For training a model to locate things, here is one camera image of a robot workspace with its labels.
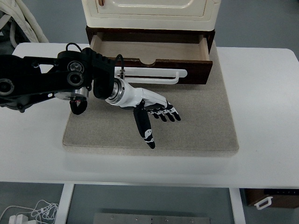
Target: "white cabinet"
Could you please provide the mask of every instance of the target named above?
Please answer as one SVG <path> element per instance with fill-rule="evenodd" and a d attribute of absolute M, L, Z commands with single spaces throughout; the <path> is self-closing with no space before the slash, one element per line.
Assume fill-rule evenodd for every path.
<path fill-rule="evenodd" d="M 92 28 L 214 29 L 221 0 L 82 0 Z"/>

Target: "white plastic bar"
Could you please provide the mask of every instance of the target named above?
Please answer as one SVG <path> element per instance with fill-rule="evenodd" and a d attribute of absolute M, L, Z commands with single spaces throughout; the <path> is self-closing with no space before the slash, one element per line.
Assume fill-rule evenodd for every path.
<path fill-rule="evenodd" d="M 71 204 L 71 196 L 73 194 L 74 184 L 65 183 L 62 190 L 59 207 L 56 215 L 55 224 L 65 224 L 67 215 L 69 213 L 69 207 Z"/>
<path fill-rule="evenodd" d="M 232 203 L 235 224 L 246 224 L 240 189 L 230 188 L 229 194 Z"/>
<path fill-rule="evenodd" d="M 258 210 L 262 210 L 264 208 L 267 208 L 268 206 L 272 205 L 272 199 L 273 197 L 266 197 L 263 200 L 259 201 L 258 203 L 255 203 L 254 206 L 256 206 L 256 209 Z"/>
<path fill-rule="evenodd" d="M 114 71 L 115 77 L 120 73 L 121 67 L 116 67 Z M 156 69 L 156 68 L 125 68 L 125 80 L 128 83 L 148 83 L 148 84 L 176 84 L 179 78 L 187 76 L 184 69 Z"/>

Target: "black cable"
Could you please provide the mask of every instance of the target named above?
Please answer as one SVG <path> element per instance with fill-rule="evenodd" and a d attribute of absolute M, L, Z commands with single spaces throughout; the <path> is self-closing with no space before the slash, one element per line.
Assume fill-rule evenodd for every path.
<path fill-rule="evenodd" d="M 121 60 L 121 69 L 124 69 L 125 68 L 125 62 L 124 62 L 123 56 L 121 54 L 119 54 L 118 56 L 116 56 L 115 62 L 117 62 L 119 59 Z"/>
<path fill-rule="evenodd" d="M 82 49 L 79 47 L 79 45 L 77 45 L 76 43 L 68 43 L 67 45 L 66 45 L 66 47 L 65 47 L 65 50 L 66 51 L 68 51 L 69 49 L 69 46 L 70 45 L 75 45 L 79 50 L 80 50 L 80 52 L 82 52 Z"/>

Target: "metal plate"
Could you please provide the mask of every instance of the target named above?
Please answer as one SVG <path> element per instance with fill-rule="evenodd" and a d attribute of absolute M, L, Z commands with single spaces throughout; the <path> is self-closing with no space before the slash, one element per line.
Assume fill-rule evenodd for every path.
<path fill-rule="evenodd" d="M 93 224 L 210 224 L 210 218 L 96 213 Z"/>

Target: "white handle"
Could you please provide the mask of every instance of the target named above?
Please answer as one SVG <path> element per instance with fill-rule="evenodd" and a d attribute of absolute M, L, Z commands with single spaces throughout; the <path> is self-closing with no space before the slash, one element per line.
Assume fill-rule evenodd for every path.
<path fill-rule="evenodd" d="M 118 77 L 120 67 L 115 67 L 114 75 Z M 179 78 L 187 76 L 184 69 L 156 69 L 156 68 L 132 68 L 126 67 L 125 80 L 128 83 L 149 83 L 149 84 L 176 84 Z"/>
<path fill-rule="evenodd" d="M 266 197 L 265 199 L 259 201 L 258 203 L 254 204 L 254 205 L 256 206 L 256 208 L 258 210 L 264 209 L 264 208 L 266 208 L 266 207 L 268 207 L 268 206 L 270 206 L 272 204 L 272 201 L 271 201 L 272 198 L 273 197 L 271 197 L 271 196 L 270 197 Z"/>

